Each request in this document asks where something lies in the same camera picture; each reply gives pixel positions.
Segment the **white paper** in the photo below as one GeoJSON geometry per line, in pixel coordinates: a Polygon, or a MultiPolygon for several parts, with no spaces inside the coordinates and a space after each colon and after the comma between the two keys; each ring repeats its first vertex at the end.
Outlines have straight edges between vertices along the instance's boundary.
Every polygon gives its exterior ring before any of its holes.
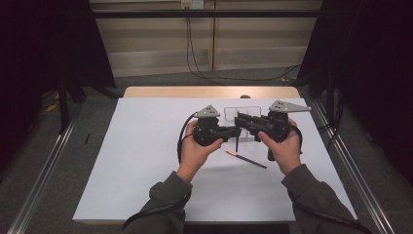
{"type": "MultiPolygon", "coordinates": [[[[284,101],[306,105],[301,98],[284,101]]],[[[85,223],[122,222],[149,200],[149,189],[176,171],[176,144],[185,120],[212,104],[228,126],[225,107],[261,106],[267,115],[274,99],[122,98],[119,99],[85,192],[73,219],[85,223]]],[[[289,113],[303,135],[302,163],[328,183],[356,214],[325,150],[309,112],[289,113]]],[[[239,154],[267,166],[262,169],[225,153],[235,151],[230,139],[209,155],[192,180],[185,207],[188,222],[267,222],[295,220],[281,184],[283,174],[267,160],[268,148],[253,138],[240,140],[239,154]]]]}

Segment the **black controller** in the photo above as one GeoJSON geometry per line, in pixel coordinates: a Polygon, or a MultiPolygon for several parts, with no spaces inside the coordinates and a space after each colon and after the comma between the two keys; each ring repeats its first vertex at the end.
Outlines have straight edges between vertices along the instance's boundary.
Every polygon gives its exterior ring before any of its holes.
{"type": "Polygon", "coordinates": [[[195,115],[198,118],[197,125],[194,128],[194,141],[202,146],[208,146],[216,140],[222,138],[227,142],[231,137],[239,137],[241,129],[236,126],[223,127],[218,126],[218,111],[209,105],[195,115]]]}
{"type": "MultiPolygon", "coordinates": [[[[275,142],[282,142],[288,137],[290,130],[287,113],[274,111],[270,111],[268,116],[261,115],[261,117],[239,113],[238,117],[235,117],[235,125],[247,129],[254,136],[254,140],[258,142],[261,142],[258,137],[259,132],[264,132],[275,142]]],[[[268,150],[268,160],[275,161],[270,149],[268,150]]]]}
{"type": "MultiPolygon", "coordinates": [[[[288,112],[309,111],[311,108],[276,100],[271,106],[268,115],[261,115],[261,117],[250,116],[247,114],[238,113],[235,117],[235,126],[247,129],[254,140],[260,142],[258,137],[259,132],[264,132],[275,142],[283,142],[289,135],[289,131],[294,130],[300,136],[300,130],[288,123],[288,112]]],[[[268,160],[275,161],[273,152],[268,149],[268,160]]]]}

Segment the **hand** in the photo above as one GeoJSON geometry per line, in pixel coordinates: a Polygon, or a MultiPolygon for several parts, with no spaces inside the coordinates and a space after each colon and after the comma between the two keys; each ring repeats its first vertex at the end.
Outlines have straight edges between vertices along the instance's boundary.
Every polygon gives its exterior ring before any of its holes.
{"type": "MultiPolygon", "coordinates": [[[[290,118],[288,123],[293,126],[297,124],[290,118]]],[[[300,136],[295,131],[290,130],[288,137],[281,143],[276,143],[263,132],[258,133],[259,138],[273,152],[274,159],[280,166],[280,170],[287,175],[293,169],[301,165],[300,161],[300,136]]]]}
{"type": "Polygon", "coordinates": [[[201,146],[194,141],[192,134],[197,121],[192,121],[186,126],[187,136],[182,142],[181,164],[176,174],[187,182],[191,182],[200,167],[207,161],[207,156],[221,147],[222,138],[209,146],[201,146]]]}

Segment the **black curtain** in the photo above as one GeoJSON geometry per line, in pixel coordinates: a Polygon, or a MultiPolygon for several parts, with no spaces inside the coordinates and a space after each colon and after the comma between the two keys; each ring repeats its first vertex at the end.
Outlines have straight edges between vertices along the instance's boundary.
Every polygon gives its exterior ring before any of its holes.
{"type": "Polygon", "coordinates": [[[332,79],[389,162],[413,184],[413,20],[407,6],[324,0],[323,11],[339,14],[317,20],[298,80],[318,97],[332,79]]]}
{"type": "Polygon", "coordinates": [[[115,87],[88,0],[6,1],[1,9],[0,170],[34,122],[42,94],[56,90],[61,76],[78,86],[85,79],[115,87]]]}

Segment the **gray jacket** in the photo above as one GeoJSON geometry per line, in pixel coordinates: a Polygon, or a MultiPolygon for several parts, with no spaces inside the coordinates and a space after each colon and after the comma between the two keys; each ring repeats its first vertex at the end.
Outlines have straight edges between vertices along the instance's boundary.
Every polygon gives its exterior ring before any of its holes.
{"type": "MultiPolygon", "coordinates": [[[[354,220],[351,213],[337,198],[335,192],[324,182],[314,178],[306,165],[301,165],[291,171],[282,184],[290,191],[297,201],[315,211],[340,216],[354,220]]],[[[149,192],[150,200],[142,211],[169,205],[182,200],[192,189],[192,184],[183,181],[175,172],[164,182],[156,183],[149,192]]],[[[307,233],[362,233],[353,228],[328,221],[309,214],[293,206],[294,215],[303,234],[307,233]]],[[[160,214],[151,214],[131,222],[124,234],[137,233],[183,233],[185,211],[175,209],[160,214]]]]}

